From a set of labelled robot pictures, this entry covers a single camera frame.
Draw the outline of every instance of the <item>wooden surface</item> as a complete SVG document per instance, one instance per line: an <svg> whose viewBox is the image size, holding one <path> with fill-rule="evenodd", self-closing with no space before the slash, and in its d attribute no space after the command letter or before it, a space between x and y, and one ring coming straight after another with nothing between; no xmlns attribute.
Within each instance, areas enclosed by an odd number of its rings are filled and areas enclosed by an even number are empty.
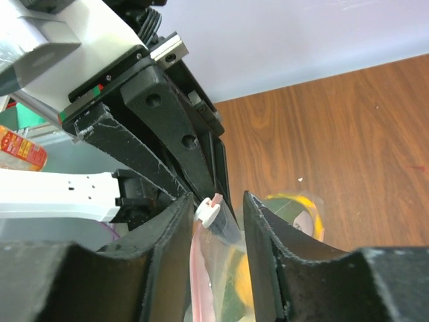
<svg viewBox="0 0 429 322"><path fill-rule="evenodd" d="M429 245L429 56L217 108L235 207L309 191L334 247Z"/></svg>

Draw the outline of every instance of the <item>white wall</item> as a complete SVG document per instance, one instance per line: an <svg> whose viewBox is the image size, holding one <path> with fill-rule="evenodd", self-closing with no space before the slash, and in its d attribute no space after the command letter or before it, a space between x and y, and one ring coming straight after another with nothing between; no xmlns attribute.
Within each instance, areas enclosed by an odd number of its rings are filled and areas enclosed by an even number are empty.
<svg viewBox="0 0 429 322"><path fill-rule="evenodd" d="M213 101L429 52L428 0L169 0L186 63Z"/></svg>

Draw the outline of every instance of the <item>wood grain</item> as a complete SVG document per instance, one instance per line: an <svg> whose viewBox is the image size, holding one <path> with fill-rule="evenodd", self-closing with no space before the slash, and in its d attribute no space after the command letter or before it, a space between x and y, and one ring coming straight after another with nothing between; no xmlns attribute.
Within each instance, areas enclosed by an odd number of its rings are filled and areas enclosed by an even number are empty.
<svg viewBox="0 0 429 322"><path fill-rule="evenodd" d="M334 247L429 245L429 55L217 108L235 207L309 191Z"/></svg>

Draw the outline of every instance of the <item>screw hole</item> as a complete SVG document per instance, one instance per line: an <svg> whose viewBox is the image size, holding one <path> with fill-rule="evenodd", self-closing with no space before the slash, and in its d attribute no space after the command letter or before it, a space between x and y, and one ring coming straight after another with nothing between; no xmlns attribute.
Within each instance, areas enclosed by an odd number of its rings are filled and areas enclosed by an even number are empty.
<svg viewBox="0 0 429 322"><path fill-rule="evenodd" d="M158 94L151 94L146 97L146 104L150 107L159 107L161 105L161 97Z"/></svg>
<svg viewBox="0 0 429 322"><path fill-rule="evenodd" d="M177 59L177 56L175 54L170 54L170 55L167 55L166 62L171 63L171 62L175 61L176 59Z"/></svg>
<svg viewBox="0 0 429 322"><path fill-rule="evenodd" d="M184 136L182 138L182 144L188 150L193 150L196 148L196 137L190 135Z"/></svg>

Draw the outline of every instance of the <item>brown tabletop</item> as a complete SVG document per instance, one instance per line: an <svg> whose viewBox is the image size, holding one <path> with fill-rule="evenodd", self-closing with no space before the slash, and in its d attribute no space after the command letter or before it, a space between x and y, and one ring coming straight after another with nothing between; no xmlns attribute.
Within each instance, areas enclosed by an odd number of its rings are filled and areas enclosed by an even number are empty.
<svg viewBox="0 0 429 322"><path fill-rule="evenodd" d="M429 55L217 108L235 207L308 191L334 247L429 245Z"/></svg>

